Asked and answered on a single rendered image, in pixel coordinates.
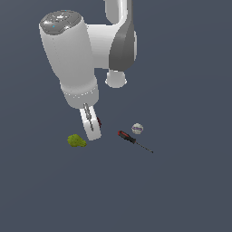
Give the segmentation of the green lumpy pear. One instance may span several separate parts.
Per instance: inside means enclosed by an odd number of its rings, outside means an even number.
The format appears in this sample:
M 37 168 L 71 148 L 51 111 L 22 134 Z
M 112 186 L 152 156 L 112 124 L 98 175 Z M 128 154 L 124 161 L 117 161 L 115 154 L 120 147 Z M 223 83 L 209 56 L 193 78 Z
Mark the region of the green lumpy pear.
M 67 141 L 72 147 L 85 147 L 87 145 L 86 141 L 77 134 L 70 135 Z

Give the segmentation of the white baseball with purple print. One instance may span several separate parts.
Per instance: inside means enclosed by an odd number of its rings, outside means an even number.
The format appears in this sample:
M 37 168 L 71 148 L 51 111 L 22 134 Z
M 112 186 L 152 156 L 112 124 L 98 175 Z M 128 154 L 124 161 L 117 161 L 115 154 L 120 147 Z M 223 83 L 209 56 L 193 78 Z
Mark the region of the white baseball with purple print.
M 143 132 L 143 126 L 139 123 L 135 123 L 132 127 L 131 130 L 134 134 L 141 134 Z

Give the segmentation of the red and black screwdriver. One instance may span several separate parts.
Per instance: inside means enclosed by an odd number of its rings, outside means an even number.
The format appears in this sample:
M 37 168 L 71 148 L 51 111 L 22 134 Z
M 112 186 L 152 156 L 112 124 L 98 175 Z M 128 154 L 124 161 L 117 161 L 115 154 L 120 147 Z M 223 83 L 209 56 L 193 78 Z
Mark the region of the red and black screwdriver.
M 130 141 L 130 142 L 133 143 L 133 144 L 136 143 L 136 144 L 140 145 L 142 148 L 144 148 L 145 150 L 148 150 L 148 151 L 150 151 L 151 153 L 153 153 L 152 150 L 149 150 L 149 149 L 147 149 L 146 147 L 144 147 L 143 145 L 139 144 L 139 143 L 136 141 L 136 139 L 132 138 L 131 135 L 129 135 L 128 133 L 126 133 L 126 132 L 124 132 L 124 131 L 122 131 L 122 130 L 119 130 L 119 131 L 118 131 L 118 135 L 119 135 L 120 137 L 122 137 L 123 139 L 128 140 L 128 141 Z

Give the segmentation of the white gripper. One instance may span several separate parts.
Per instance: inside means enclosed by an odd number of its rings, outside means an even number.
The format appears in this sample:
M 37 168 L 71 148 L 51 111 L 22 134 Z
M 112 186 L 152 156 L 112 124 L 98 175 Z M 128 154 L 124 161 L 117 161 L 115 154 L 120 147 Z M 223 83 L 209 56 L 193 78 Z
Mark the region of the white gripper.
M 85 103 L 80 109 L 80 114 L 88 140 L 99 139 L 102 134 L 94 108 Z

